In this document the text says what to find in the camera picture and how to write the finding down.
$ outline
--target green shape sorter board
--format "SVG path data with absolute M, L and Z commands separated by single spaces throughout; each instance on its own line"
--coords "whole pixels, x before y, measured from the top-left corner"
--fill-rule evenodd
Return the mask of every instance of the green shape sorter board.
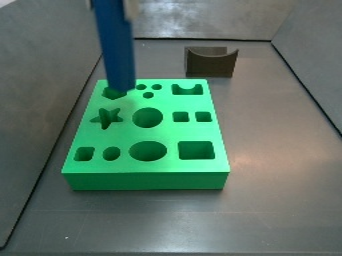
M 230 166 L 204 79 L 98 81 L 62 173 L 74 190 L 222 189 Z

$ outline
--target green block top surface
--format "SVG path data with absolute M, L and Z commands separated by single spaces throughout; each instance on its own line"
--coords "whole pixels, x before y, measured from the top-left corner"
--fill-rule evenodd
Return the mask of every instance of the green block top surface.
M 229 173 L 204 79 L 141 79 L 122 94 L 98 81 L 63 174 Z

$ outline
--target metal panel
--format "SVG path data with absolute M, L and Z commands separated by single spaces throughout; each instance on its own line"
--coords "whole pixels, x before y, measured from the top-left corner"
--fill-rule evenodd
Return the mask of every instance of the metal panel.
M 304 0 L 273 44 L 342 133 L 342 1 Z
M 0 9 L 0 247 L 101 56 L 83 0 Z
M 209 80 L 233 170 L 225 189 L 71 191 L 61 169 L 101 64 L 5 253 L 342 252 L 336 129 L 270 43 L 137 41 L 138 77 L 185 78 L 190 45 L 240 49 L 233 79 Z
M 272 40 L 299 0 L 142 0 L 137 38 Z

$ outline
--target square hole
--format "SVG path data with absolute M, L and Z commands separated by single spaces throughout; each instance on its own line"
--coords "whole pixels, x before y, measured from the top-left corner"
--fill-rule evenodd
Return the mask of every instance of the square hole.
M 210 141 L 181 141 L 178 143 L 182 160 L 214 159 L 214 146 Z
M 174 112 L 174 122 L 189 122 L 188 112 Z
M 198 122 L 212 122 L 212 114 L 210 112 L 197 112 L 196 113 Z
M 93 147 L 81 147 L 78 148 L 74 160 L 75 161 L 90 161 L 94 156 L 95 148 Z

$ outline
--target blue rod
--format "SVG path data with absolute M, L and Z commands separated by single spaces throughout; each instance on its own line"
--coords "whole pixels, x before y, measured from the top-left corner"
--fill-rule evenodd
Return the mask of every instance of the blue rod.
M 94 0 L 109 86 L 126 92 L 136 87 L 132 22 L 125 18 L 123 0 Z

